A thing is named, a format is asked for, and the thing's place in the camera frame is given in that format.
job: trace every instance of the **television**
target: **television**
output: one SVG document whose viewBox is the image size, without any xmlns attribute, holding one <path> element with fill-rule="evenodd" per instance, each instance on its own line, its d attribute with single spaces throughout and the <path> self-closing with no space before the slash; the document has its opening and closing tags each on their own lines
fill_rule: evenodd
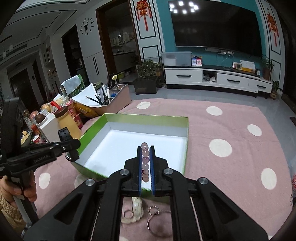
<svg viewBox="0 0 296 241">
<path fill-rule="evenodd" d="M 206 47 L 262 56 L 255 12 L 209 0 L 168 4 L 177 47 Z"/>
</svg>

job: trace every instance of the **person's hand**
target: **person's hand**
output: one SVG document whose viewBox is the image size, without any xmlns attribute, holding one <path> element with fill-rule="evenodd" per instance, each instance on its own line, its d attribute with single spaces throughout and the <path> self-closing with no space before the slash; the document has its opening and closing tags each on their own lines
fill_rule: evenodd
<svg viewBox="0 0 296 241">
<path fill-rule="evenodd" d="M 21 195 L 22 190 L 8 181 L 7 176 L 4 176 L 0 180 L 0 189 L 3 197 L 8 201 L 8 203 L 17 208 L 13 195 Z M 35 202 L 37 199 L 35 175 L 33 171 L 30 172 L 30 187 L 24 190 L 24 195 L 30 200 L 30 202 Z"/>
</svg>

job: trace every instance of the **yellow bottle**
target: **yellow bottle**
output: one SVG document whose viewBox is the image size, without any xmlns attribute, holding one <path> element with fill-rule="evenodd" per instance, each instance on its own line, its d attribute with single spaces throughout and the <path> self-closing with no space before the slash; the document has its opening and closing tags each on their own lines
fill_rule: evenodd
<svg viewBox="0 0 296 241">
<path fill-rule="evenodd" d="M 75 120 L 73 120 L 72 116 L 69 114 L 69 108 L 67 106 L 57 110 L 54 115 L 57 118 L 61 129 L 67 127 L 70 135 L 74 139 L 80 139 L 82 136 L 81 130 L 79 130 Z"/>
</svg>

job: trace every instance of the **black planter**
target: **black planter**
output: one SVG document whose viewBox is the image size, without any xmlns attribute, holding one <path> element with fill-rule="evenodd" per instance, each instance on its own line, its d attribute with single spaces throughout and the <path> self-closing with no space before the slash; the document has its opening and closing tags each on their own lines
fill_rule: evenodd
<svg viewBox="0 0 296 241">
<path fill-rule="evenodd" d="M 152 76 L 149 78 L 136 78 L 133 81 L 133 86 L 137 95 L 140 94 L 156 94 L 158 90 L 158 76 Z"/>
</svg>

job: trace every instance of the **ring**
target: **ring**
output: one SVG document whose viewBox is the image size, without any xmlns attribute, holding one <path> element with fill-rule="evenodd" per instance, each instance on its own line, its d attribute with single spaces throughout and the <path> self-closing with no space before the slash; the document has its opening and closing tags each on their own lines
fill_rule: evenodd
<svg viewBox="0 0 296 241">
<path fill-rule="evenodd" d="M 152 233 L 152 234 L 153 234 L 154 236 L 156 236 L 156 237 L 162 237 L 162 238 L 172 236 L 172 235 L 160 236 L 160 235 L 155 234 L 155 233 L 152 232 L 152 230 L 151 230 L 150 227 L 149 227 L 149 221 L 150 221 L 153 217 L 158 216 L 158 215 L 160 215 L 161 213 L 171 213 L 169 210 L 165 210 L 165 211 L 160 211 L 160 212 L 159 212 L 159 208 L 158 208 L 158 207 L 155 207 L 155 206 L 152 206 L 152 207 L 157 208 L 158 212 L 155 212 L 154 214 L 152 214 L 152 215 L 148 218 L 148 221 L 147 221 L 147 228 L 148 228 L 148 230 L 150 231 L 150 233 Z"/>
<path fill-rule="evenodd" d="M 128 209 L 128 210 L 125 210 L 125 211 L 123 212 L 123 216 L 124 216 L 126 219 L 132 219 L 132 218 L 133 218 L 133 215 L 132 215 L 130 218 L 127 218 L 127 217 L 126 217 L 126 213 L 127 213 L 127 212 L 132 212 L 132 214 L 133 214 L 133 211 L 130 210 L 130 209 Z"/>
</svg>

